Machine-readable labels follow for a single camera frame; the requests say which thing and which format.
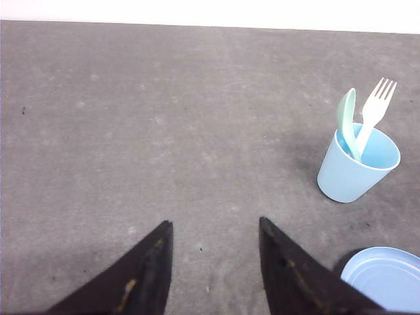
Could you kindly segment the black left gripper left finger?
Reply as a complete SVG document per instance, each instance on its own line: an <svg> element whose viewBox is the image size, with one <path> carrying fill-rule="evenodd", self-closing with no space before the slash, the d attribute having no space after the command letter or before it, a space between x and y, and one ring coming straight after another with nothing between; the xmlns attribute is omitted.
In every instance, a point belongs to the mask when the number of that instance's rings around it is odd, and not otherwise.
<svg viewBox="0 0 420 315"><path fill-rule="evenodd" d="M164 314L172 262L173 223L165 220L47 314Z"/></svg>

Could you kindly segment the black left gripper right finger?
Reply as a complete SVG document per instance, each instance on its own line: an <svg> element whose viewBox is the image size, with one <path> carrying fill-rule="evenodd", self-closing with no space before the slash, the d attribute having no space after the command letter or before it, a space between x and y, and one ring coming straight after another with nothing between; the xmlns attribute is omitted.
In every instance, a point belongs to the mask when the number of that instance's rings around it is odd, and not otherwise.
<svg viewBox="0 0 420 315"><path fill-rule="evenodd" d="M271 314L383 314L312 258L270 219L259 219L259 252Z"/></svg>

